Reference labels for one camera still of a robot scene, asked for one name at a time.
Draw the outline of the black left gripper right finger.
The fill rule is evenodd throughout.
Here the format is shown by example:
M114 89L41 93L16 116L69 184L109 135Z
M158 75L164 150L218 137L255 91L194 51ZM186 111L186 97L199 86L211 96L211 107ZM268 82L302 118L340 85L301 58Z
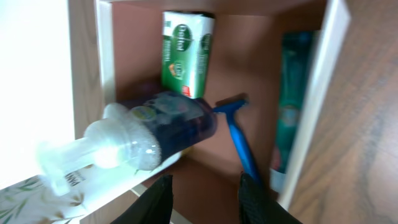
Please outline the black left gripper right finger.
M239 222L242 224L302 224L262 188L247 173L240 176Z

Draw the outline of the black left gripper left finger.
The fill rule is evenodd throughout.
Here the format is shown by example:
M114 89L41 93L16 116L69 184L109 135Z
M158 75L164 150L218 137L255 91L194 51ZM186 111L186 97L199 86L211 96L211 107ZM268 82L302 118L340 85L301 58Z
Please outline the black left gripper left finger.
M158 178L111 224L169 224L174 205L173 175Z

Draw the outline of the clear bottle dark cap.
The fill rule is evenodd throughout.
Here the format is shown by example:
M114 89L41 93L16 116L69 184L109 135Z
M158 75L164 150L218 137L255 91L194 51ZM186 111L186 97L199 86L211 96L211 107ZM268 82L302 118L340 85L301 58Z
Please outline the clear bottle dark cap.
M82 138L43 145L37 159L42 177L59 189L67 174L88 165L154 170L170 156L212 137L216 128L217 118L204 99L163 91L125 105L106 105L102 119L91 123Z

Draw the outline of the blue disposable razor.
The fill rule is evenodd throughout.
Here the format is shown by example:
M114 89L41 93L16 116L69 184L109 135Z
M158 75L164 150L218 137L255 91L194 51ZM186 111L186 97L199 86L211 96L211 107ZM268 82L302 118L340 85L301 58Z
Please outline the blue disposable razor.
M213 112L223 113L225 115L231 139L236 147L236 151L243 166L243 171L250 175L257 184L262 185L262 177L256 167L249 144L246 140L244 132L239 127L235 118L236 112L247 103L248 95L246 93L240 93L235 96L225 98L221 101L217 101L215 103L215 107L213 108Z

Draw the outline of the white cosmetic tube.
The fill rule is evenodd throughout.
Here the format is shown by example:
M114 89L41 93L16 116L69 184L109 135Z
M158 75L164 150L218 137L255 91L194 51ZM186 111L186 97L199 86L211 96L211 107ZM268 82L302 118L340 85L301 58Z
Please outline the white cosmetic tube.
M170 156L150 171L129 165L112 169L90 165L67 174L59 189L42 176L23 180L1 190L1 223L78 223L172 165L181 155Z

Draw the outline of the white cardboard box pink inside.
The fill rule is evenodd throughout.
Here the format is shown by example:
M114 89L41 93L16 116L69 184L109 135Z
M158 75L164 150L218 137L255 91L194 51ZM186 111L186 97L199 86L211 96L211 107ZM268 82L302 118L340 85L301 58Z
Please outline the white cardboard box pink inside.
M289 209L351 16L346 1L67 1L70 16L75 136L100 119L106 103L155 92L160 85L161 12L207 11L216 16L205 99L248 94L237 113L268 190L280 87L282 34L317 30L315 58L294 139L287 178L277 201ZM238 179L242 165L225 116L215 135L171 159L175 209L192 223L239 223ZM130 190L153 173L100 171L113 189L84 194L82 221L110 223L136 198ZM156 174L145 184L155 181Z

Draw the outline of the teal red toothpaste tube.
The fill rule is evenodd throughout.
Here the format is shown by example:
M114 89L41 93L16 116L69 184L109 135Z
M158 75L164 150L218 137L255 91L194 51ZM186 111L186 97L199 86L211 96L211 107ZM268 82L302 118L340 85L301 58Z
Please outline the teal red toothpaste tube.
M270 187L277 193L284 187L318 35L319 31L312 30L282 36L277 129L270 167Z

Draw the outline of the green soap packet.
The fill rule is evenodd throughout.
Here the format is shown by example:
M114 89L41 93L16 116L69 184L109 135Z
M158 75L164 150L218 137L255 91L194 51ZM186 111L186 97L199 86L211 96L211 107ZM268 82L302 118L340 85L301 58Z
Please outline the green soap packet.
M162 17L162 85L189 98L201 98L205 94L215 15L164 11Z

